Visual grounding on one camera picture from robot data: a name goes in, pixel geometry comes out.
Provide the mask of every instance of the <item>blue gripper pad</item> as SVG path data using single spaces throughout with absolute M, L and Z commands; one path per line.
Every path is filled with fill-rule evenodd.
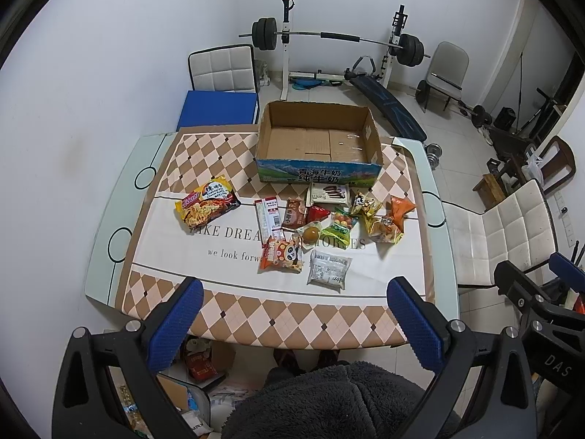
M 564 255 L 553 252 L 549 258 L 549 269 L 564 280 L 579 294 L 585 293 L 585 273 Z
M 445 343 L 449 342 L 449 336 L 441 338 L 431 323 L 444 321 L 442 325 L 445 326 L 445 318 L 434 305 L 423 301 L 404 277 L 394 277 L 388 283 L 386 300 L 420 365 L 438 374 L 445 364 L 444 351 L 448 348 Z
M 189 327 L 203 306 L 201 281 L 194 277 L 188 277 L 183 282 L 187 281 L 190 283 L 180 297 L 176 301 L 173 298 L 175 294 L 179 293 L 177 290 L 168 300 L 168 303 L 174 302 L 174 305 L 171 306 L 171 310 L 148 343 L 146 364 L 153 373 L 162 371 L 171 365 Z

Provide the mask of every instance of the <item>wooden stool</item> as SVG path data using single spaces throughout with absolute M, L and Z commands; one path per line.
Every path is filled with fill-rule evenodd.
M 502 191 L 495 176 L 491 173 L 484 175 L 482 180 L 473 188 L 473 191 L 478 192 L 486 210 L 493 208 L 506 198 L 504 191 Z

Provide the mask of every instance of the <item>snack pile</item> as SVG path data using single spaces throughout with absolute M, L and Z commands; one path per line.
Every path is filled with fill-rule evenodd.
M 352 259 L 314 249 L 320 241 L 323 247 L 347 249 L 352 243 L 352 229 L 362 220 L 373 242 L 396 244 L 404 236 L 404 216 L 416 208 L 408 198 L 391 196 L 389 214 L 380 216 L 383 203 L 371 193 L 358 191 L 353 203 L 350 197 L 347 185 L 311 183 L 305 200 L 287 201 L 283 218 L 276 197 L 256 200 L 263 248 L 260 270 L 276 268 L 300 273 L 303 249 L 312 249 L 308 283 L 345 289 Z M 175 209 L 194 230 L 240 205 L 229 181 L 219 176 L 177 201 Z

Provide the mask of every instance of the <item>green candy package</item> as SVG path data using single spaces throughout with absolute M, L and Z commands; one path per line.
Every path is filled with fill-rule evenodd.
M 321 237 L 332 237 L 340 241 L 341 245 L 339 247 L 346 249 L 346 247 L 349 246 L 351 242 L 349 233 L 357 222 L 358 218 L 353 218 L 346 212 L 337 209 L 333 214 L 333 224 L 321 231 Z

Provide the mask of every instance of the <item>blue box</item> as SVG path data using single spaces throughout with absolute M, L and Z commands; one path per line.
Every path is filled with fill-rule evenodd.
M 253 124 L 256 122 L 257 101 L 255 92 L 190 90 L 177 130 L 200 125 Z
M 256 147 L 261 181 L 371 187 L 382 163 L 367 107 L 275 101 L 264 109 Z

